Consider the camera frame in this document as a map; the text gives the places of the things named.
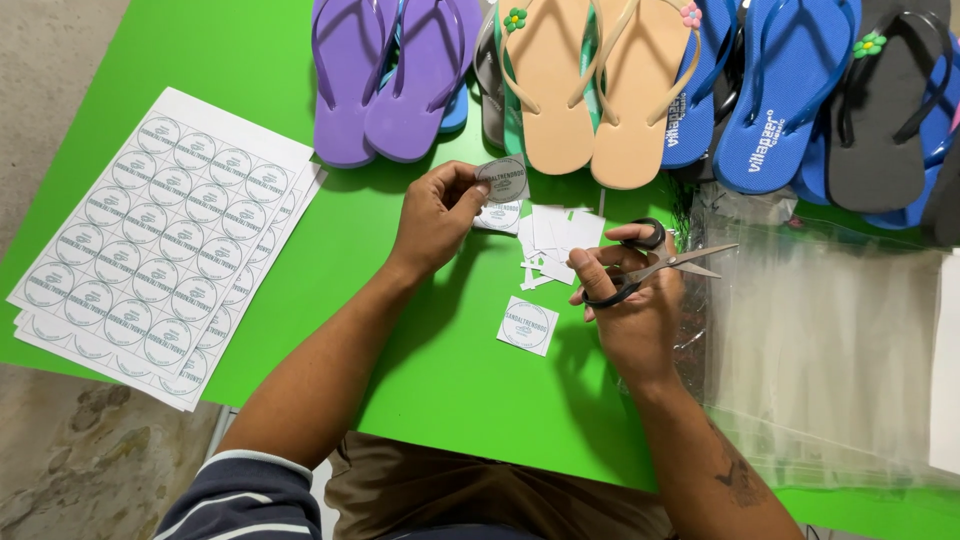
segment pink flower decoration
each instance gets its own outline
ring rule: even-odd
[[[680,16],[684,18],[684,26],[693,30],[700,30],[700,19],[704,16],[703,12],[697,9],[696,2],[690,2],[680,8]]]

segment hand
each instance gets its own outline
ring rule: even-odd
[[[490,183],[473,179],[474,168],[448,161],[410,184],[386,266],[421,280],[450,262],[490,193]]]
[[[610,229],[605,236],[625,240],[646,238],[653,232],[649,225],[632,223]],[[665,245],[671,255],[677,254],[672,234],[666,234]],[[584,302],[584,290],[591,299],[608,298],[617,290],[610,276],[646,268],[650,262],[635,249],[615,245],[586,251],[574,249],[566,264],[577,272],[582,284],[569,300],[573,306],[579,306]],[[584,321],[596,320],[604,353],[628,383],[656,384],[676,378],[673,344],[680,329],[683,297],[680,271],[664,268],[644,280],[623,302],[602,309],[585,309]]]

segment flower decoration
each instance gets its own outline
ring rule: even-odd
[[[527,25],[527,11],[513,8],[510,14],[503,17],[503,26],[507,27],[507,32],[519,30]]]
[[[680,8],[680,16],[684,18],[685,27],[700,30],[700,19],[703,18],[704,13],[697,9],[696,2],[690,2]]]
[[[887,38],[870,32],[863,39],[853,44],[853,57],[861,59],[867,55],[878,55],[883,50],[883,44]]]

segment scissors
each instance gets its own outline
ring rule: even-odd
[[[640,283],[643,280],[646,280],[654,272],[664,268],[675,268],[682,272],[699,274],[701,276],[707,276],[708,278],[720,278],[720,274],[710,272],[706,268],[701,268],[700,266],[697,266],[689,261],[692,258],[703,257],[704,255],[722,252],[740,245],[728,244],[726,246],[706,248],[671,256],[669,253],[667,253],[666,246],[664,245],[666,242],[666,229],[663,228],[663,224],[660,221],[657,221],[652,217],[642,217],[632,221],[631,223],[651,225],[654,228],[654,233],[643,239],[630,238],[627,240],[620,240],[620,243],[628,248],[647,252],[647,257],[656,256],[656,258],[652,258],[650,266],[647,266],[642,270],[630,272],[629,274],[621,274],[619,276],[611,276],[611,281],[613,281],[613,284],[622,286],[618,291],[616,291],[616,294],[610,298],[605,298],[603,300],[591,300],[587,297],[587,292],[584,291],[584,304],[593,307],[594,309],[615,306],[626,300],[631,294],[634,294],[634,292],[640,288]]]

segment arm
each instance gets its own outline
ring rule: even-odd
[[[257,387],[217,453],[263,452],[312,470],[333,451],[397,317],[453,258],[487,201],[490,186],[474,184],[473,168],[451,161],[410,184],[387,261]]]
[[[611,229],[606,237],[646,237],[652,231],[632,224]],[[667,247],[674,249],[669,235]],[[570,303],[578,306],[584,288],[592,298],[609,297],[616,292],[609,275],[643,268],[647,258],[616,245],[573,250],[568,264],[583,284],[570,297]],[[683,295],[680,272],[664,269],[625,302],[595,311],[587,307],[584,312],[586,322],[596,320],[600,344],[630,388],[666,513],[683,540],[801,540],[790,514],[677,375],[672,351]]]

